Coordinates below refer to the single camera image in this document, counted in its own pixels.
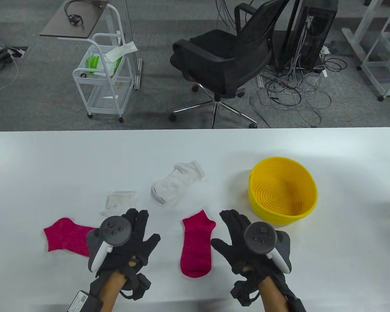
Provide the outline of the person's right hand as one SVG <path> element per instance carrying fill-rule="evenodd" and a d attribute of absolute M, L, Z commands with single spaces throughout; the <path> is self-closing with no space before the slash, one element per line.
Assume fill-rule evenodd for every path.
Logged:
<path fill-rule="evenodd" d="M 251 225 L 251 221 L 234 209 L 221 211 L 220 217 L 228 227 L 232 245 L 219 238 L 213 238 L 211 246 L 228 261 L 232 272 L 254 281 L 256 285 L 268 277 L 273 278 L 274 282 L 285 283 L 284 273 L 272 260 L 264 255 L 253 253 L 247 247 L 244 232 Z"/>

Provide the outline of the person's left hand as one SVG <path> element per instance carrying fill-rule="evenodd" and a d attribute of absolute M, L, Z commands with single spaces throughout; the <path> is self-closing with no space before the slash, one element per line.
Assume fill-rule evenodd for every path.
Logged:
<path fill-rule="evenodd" d="M 132 278 L 143 266 L 148 264 L 149 255 L 161 240 L 159 234 L 153 234 L 146 241 L 143 240 L 149 218 L 147 210 L 137 211 L 131 208 L 122 215 L 122 218 L 131 224 L 131 236 L 125 244 L 113 247 L 96 276 L 100 276 L 103 272 L 119 272 L 127 279 Z"/>

